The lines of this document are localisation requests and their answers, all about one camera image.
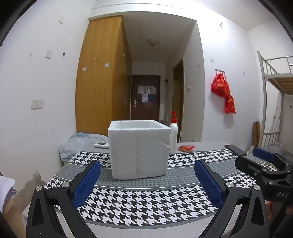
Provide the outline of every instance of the smartphone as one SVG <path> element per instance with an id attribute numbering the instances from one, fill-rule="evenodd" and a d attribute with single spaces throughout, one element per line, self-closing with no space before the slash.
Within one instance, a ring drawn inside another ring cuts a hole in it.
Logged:
<path id="1" fill-rule="evenodd" d="M 94 144 L 94 147 L 103 148 L 103 149 L 109 149 L 109 143 L 98 142 L 98 143 Z"/>
<path id="2" fill-rule="evenodd" d="M 236 147 L 235 145 L 232 145 L 232 144 L 227 144 L 225 145 L 225 148 L 227 148 L 228 150 L 234 152 L 235 154 L 237 155 L 242 155 L 242 156 L 246 156 L 247 153 L 241 149 L 239 149 L 238 147 Z"/>

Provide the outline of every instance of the silver bolt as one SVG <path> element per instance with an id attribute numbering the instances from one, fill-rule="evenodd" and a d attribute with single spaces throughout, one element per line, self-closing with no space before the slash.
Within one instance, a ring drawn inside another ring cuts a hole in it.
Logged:
<path id="1" fill-rule="evenodd" d="M 36 186 L 36 191 L 40 191 L 42 189 L 41 185 Z"/>
<path id="2" fill-rule="evenodd" d="M 232 182 L 227 182 L 226 185 L 227 185 L 227 187 L 229 187 L 229 188 L 234 187 L 234 184 L 233 184 Z"/>
<path id="3" fill-rule="evenodd" d="M 259 191 L 259 190 L 260 190 L 260 187 L 259 187 L 257 184 L 256 184 L 256 185 L 254 185 L 253 187 L 254 187 L 254 189 L 255 189 L 255 190 L 257 190 L 257 191 Z"/>
<path id="4" fill-rule="evenodd" d="M 67 188 L 69 186 L 69 182 L 64 182 L 63 184 L 62 184 L 62 187 L 63 188 Z"/>

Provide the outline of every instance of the black phone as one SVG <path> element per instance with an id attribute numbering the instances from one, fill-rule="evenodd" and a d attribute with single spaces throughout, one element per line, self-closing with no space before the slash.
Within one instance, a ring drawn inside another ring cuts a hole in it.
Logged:
<path id="1" fill-rule="evenodd" d="M 226 144 L 225 148 L 227 148 L 228 150 L 234 152 L 235 154 L 239 155 L 239 156 L 246 156 L 247 153 L 241 149 L 239 149 L 238 147 L 236 147 L 233 144 Z"/>

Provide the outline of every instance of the ceiling lamp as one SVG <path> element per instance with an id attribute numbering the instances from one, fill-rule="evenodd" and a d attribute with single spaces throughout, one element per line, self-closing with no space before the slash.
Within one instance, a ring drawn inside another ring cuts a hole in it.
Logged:
<path id="1" fill-rule="evenodd" d="M 157 45 L 159 42 L 160 40 L 156 38 L 150 38 L 147 40 L 147 43 L 150 44 L 152 47 L 154 47 L 154 45 Z"/>

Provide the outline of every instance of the wooden cabinet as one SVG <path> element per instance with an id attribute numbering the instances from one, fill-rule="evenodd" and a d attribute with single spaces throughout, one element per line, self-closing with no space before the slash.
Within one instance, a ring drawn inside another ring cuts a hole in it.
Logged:
<path id="1" fill-rule="evenodd" d="M 108 135 L 112 120 L 129 120 L 131 70 L 122 16 L 90 21 L 76 78 L 77 132 Z"/>

